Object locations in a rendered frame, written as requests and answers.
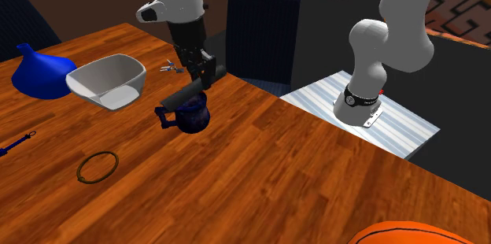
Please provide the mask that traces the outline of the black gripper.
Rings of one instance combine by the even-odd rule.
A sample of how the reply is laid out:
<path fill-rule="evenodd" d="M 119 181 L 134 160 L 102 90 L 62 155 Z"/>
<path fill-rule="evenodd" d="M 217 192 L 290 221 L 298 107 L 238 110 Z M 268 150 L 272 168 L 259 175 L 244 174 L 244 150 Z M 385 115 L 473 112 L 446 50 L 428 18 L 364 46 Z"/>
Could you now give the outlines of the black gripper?
<path fill-rule="evenodd" d="M 168 22 L 175 52 L 181 65 L 189 72 L 192 81 L 198 75 L 198 58 L 202 58 L 201 83 L 204 90 L 212 85 L 212 79 L 216 74 L 216 57 L 204 50 L 206 40 L 205 22 L 203 17 L 186 23 Z"/>

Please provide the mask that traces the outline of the dark grey cylinder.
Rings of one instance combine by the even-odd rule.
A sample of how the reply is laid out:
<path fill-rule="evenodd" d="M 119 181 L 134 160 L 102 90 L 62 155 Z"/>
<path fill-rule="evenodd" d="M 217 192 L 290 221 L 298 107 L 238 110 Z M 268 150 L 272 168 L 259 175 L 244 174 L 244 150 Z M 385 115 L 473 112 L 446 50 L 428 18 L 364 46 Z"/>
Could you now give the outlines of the dark grey cylinder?
<path fill-rule="evenodd" d="M 227 74 L 227 70 L 223 65 L 218 65 L 216 67 L 216 74 L 209 78 L 208 85 L 211 86 L 216 81 L 222 79 Z M 184 102 L 187 102 L 190 98 L 196 94 L 201 93 L 205 90 L 205 86 L 202 83 L 201 78 L 194 80 L 193 82 L 187 84 L 181 90 L 169 95 L 166 99 L 161 101 L 161 105 L 169 111 L 176 110 Z"/>

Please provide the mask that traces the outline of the small silver and blue keys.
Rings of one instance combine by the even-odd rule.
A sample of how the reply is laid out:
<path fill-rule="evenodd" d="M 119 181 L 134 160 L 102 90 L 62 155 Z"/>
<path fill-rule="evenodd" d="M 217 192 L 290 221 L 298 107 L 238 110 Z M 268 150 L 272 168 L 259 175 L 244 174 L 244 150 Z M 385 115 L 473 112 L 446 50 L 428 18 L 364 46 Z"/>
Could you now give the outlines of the small silver and blue keys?
<path fill-rule="evenodd" d="M 167 65 L 162 66 L 160 68 L 161 72 L 170 72 L 170 71 L 175 71 L 176 73 L 184 73 L 183 68 L 178 68 L 175 63 L 171 62 L 170 60 L 167 59 Z"/>

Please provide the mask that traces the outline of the dark blue mug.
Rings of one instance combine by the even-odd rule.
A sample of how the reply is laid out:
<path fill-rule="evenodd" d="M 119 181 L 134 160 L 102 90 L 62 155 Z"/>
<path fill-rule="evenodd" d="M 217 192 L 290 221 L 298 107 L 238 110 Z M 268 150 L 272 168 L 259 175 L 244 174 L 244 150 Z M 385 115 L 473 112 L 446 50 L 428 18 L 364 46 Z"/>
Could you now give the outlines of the dark blue mug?
<path fill-rule="evenodd" d="M 210 113 L 206 103 L 206 94 L 200 92 L 173 111 L 160 106 L 156 107 L 154 112 L 159 117 L 163 129 L 176 126 L 184 133 L 195 134 L 209 125 Z"/>

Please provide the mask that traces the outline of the dark blue chair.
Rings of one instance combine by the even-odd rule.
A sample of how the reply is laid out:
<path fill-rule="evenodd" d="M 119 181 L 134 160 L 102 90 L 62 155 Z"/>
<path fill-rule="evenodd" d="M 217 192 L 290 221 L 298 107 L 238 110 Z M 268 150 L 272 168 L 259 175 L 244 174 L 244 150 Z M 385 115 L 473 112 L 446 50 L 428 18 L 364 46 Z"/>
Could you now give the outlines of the dark blue chair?
<path fill-rule="evenodd" d="M 227 71 L 274 96 L 291 92 L 301 0 L 228 0 Z"/>
<path fill-rule="evenodd" d="M 37 51 L 61 40 L 29 0 L 0 0 L 0 62 L 19 57 L 22 43 Z"/>

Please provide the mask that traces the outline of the white bowl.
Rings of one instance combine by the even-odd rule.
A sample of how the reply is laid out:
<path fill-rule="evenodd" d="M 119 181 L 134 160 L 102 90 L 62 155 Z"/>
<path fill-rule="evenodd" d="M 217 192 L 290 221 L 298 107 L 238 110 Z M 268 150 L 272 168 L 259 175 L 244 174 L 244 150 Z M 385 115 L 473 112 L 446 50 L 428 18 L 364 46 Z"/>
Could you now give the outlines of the white bowl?
<path fill-rule="evenodd" d="M 126 54 L 92 61 L 66 75 L 76 96 L 108 111 L 117 111 L 137 101 L 146 80 L 146 67 Z"/>

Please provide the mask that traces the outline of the wooden table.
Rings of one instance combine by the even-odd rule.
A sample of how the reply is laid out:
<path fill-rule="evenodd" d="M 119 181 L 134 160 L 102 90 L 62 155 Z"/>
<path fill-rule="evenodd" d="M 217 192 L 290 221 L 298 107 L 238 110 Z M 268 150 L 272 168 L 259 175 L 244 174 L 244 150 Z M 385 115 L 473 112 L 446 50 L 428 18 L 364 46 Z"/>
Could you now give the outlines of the wooden table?
<path fill-rule="evenodd" d="M 45 101 L 0 64 L 0 244 L 347 244 L 414 220 L 491 244 L 491 202 L 234 76 L 209 91 L 209 126 L 164 130 L 153 109 L 187 82 L 170 44 L 129 24 L 53 46 L 78 65 L 127 54 L 142 97 L 109 112 Z"/>

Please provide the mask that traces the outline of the blue funnel-shaped vase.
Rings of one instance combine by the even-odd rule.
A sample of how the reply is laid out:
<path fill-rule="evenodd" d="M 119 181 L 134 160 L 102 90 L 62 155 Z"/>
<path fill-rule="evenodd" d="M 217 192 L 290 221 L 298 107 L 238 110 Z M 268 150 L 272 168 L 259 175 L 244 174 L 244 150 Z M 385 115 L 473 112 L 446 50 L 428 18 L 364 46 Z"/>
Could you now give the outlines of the blue funnel-shaped vase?
<path fill-rule="evenodd" d="M 57 99 L 71 93 L 65 78 L 77 69 L 73 61 L 37 53 L 28 43 L 17 45 L 17 49 L 23 59 L 11 81 L 20 93 L 38 99 Z"/>

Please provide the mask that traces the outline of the blue pen-shaped tool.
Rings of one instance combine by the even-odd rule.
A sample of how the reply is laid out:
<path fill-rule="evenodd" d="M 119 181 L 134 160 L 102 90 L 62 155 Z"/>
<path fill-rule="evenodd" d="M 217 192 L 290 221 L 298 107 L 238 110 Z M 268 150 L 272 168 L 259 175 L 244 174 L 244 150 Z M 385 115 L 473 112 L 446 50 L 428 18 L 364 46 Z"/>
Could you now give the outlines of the blue pen-shaped tool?
<path fill-rule="evenodd" d="M 5 156 L 13 147 L 18 146 L 22 142 L 24 142 L 27 139 L 30 139 L 32 136 L 36 135 L 36 131 L 30 131 L 29 133 L 25 134 L 21 138 L 19 138 L 17 141 L 11 143 L 5 148 L 0 148 L 0 157 Z"/>

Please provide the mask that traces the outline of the striped robot stand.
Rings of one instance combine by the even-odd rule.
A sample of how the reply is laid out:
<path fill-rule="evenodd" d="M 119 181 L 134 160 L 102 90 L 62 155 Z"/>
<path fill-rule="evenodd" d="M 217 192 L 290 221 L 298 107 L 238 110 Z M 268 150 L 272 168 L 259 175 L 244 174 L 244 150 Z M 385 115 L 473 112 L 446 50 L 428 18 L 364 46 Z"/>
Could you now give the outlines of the striped robot stand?
<path fill-rule="evenodd" d="M 369 128 L 342 123 L 333 114 L 334 100 L 350 78 L 350 74 L 340 71 L 281 99 L 406 160 L 439 132 L 438 127 L 384 94 L 379 96 L 382 114 Z"/>

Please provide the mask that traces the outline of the orange cushion with black line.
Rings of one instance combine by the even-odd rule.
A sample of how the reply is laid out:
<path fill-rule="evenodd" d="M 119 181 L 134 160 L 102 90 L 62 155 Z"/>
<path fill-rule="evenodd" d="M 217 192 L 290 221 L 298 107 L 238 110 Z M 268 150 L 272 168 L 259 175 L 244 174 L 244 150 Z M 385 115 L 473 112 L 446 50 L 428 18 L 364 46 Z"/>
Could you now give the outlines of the orange cushion with black line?
<path fill-rule="evenodd" d="M 357 232 L 347 244 L 474 244 L 452 232 L 415 221 L 383 221 Z"/>

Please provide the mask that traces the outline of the orange patterned bed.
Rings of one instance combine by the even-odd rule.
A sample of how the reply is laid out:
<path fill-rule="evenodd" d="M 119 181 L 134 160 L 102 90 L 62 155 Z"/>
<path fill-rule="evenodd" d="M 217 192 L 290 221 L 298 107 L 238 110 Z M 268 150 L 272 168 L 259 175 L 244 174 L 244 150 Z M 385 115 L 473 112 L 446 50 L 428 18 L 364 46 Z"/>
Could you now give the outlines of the orange patterned bed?
<path fill-rule="evenodd" d="M 431 35 L 491 49 L 491 0 L 430 0 L 426 29 Z"/>

